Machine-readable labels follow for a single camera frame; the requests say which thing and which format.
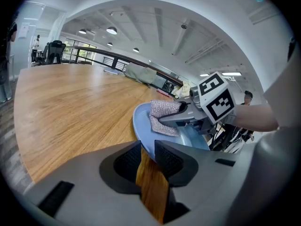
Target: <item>blue plate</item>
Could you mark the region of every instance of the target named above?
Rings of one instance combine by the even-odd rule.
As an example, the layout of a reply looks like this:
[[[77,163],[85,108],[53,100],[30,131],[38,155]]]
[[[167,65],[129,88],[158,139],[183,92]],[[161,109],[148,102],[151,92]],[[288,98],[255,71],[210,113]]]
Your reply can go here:
[[[150,110],[150,103],[143,103],[137,106],[134,110],[133,125],[137,139],[141,140],[144,149],[153,160],[155,160],[155,140],[171,141],[186,146],[209,150],[203,136],[199,135],[190,125],[179,127],[178,137],[170,137],[152,131],[149,119]]]

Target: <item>forearm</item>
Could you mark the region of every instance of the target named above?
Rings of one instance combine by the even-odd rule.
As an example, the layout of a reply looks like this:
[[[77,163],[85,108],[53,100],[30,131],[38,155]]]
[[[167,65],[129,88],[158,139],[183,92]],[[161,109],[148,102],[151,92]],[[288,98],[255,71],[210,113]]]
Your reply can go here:
[[[269,105],[236,105],[236,117],[232,125],[248,130],[265,132],[278,128]]]

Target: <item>black railing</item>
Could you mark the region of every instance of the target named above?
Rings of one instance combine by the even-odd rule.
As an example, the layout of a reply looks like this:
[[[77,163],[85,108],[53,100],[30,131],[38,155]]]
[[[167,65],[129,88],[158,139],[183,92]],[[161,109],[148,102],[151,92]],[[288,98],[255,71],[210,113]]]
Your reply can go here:
[[[90,65],[90,64],[92,64],[92,62],[94,62],[94,63],[104,65],[104,66],[110,67],[112,69],[121,71],[121,72],[124,72],[126,70],[127,65],[129,63],[134,63],[136,65],[141,65],[143,67],[148,67],[148,68],[151,68],[151,69],[155,70],[157,72],[156,77],[158,76],[158,79],[156,79],[154,81],[152,86],[155,87],[155,88],[158,88],[158,89],[162,89],[163,91],[167,92],[170,95],[171,95],[172,89],[175,86],[182,86],[183,85],[183,82],[181,80],[175,78],[173,75],[168,74],[164,71],[161,71],[158,68],[155,68],[151,65],[143,63],[139,60],[135,60],[133,58],[130,58],[130,57],[127,57],[127,56],[124,56],[124,55],[112,53],[112,52],[97,49],[97,48],[87,48],[87,47],[78,47],[78,46],[67,46],[66,48],[74,48],[74,49],[77,50],[77,53],[70,55],[70,59],[62,58],[62,63],[89,64]],[[92,53],[97,53],[97,54],[102,54],[102,55],[105,55],[105,57],[103,58],[102,62],[93,60],[91,58],[82,57],[82,56],[79,55],[81,50],[92,52]]]

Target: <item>cleaning cloth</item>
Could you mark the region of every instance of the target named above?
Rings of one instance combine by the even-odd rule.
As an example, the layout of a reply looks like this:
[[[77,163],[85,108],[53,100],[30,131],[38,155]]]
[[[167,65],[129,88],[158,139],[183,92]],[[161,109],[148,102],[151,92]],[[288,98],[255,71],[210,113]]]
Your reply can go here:
[[[181,103],[164,100],[151,100],[150,102],[150,124],[151,129],[157,133],[167,136],[179,136],[176,127],[165,126],[158,119],[164,115],[173,114],[179,111]]]

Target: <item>gray bag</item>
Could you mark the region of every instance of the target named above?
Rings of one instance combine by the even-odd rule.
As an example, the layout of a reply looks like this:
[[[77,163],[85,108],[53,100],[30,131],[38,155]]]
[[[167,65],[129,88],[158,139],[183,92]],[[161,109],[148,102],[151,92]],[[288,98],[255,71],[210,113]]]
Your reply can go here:
[[[129,63],[124,75],[139,83],[152,84],[156,78],[157,72],[147,67]]]

